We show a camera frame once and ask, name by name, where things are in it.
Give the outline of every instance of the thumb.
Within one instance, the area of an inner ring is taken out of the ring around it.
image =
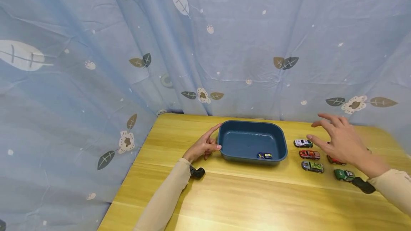
[[[205,147],[206,150],[211,150],[211,151],[217,151],[221,149],[221,145],[217,145],[217,144],[206,144]]]
[[[311,140],[311,142],[313,142],[314,144],[318,145],[318,147],[321,148],[327,154],[329,154],[333,150],[331,145],[327,144],[327,142],[319,139],[318,137],[314,135],[308,134],[307,138]]]

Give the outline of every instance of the dark blue tray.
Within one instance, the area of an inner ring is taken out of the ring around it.
[[[225,160],[276,165],[287,156],[281,128],[273,123],[228,120],[219,130],[218,144]],[[259,159],[258,153],[271,153],[273,159]]]

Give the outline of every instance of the left hand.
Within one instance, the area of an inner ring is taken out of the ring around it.
[[[202,135],[197,142],[195,142],[184,155],[182,156],[184,159],[193,163],[196,161],[200,156],[204,155],[204,159],[208,159],[208,157],[214,151],[220,150],[221,145],[217,145],[215,139],[210,138],[210,136],[219,129],[221,123],[213,126],[209,131],[207,131],[204,135]]]

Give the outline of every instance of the curtain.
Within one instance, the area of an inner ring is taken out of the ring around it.
[[[0,0],[0,231],[95,230],[158,115],[389,131],[409,0]]]

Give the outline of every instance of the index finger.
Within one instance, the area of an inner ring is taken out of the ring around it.
[[[216,126],[213,126],[209,131],[207,131],[204,135],[202,135],[201,137],[205,140],[208,140],[210,138],[210,136],[214,133],[214,131],[216,131],[217,129],[220,128],[220,126],[222,125],[222,123],[218,123]]]
[[[318,116],[331,121],[331,123],[336,127],[343,126],[343,124],[341,123],[341,120],[336,115],[321,113],[321,114],[318,114]]]
[[[317,121],[314,121],[312,124],[311,124],[311,126],[313,127],[313,128],[315,128],[315,127],[318,127],[318,126],[322,126],[324,129],[325,129],[325,131],[327,131],[328,132],[328,134],[330,134],[331,135],[331,132],[332,132],[332,130],[333,130],[333,128],[334,128],[334,126],[331,124],[331,123],[329,123],[328,121],[326,121],[326,120],[317,120]]]

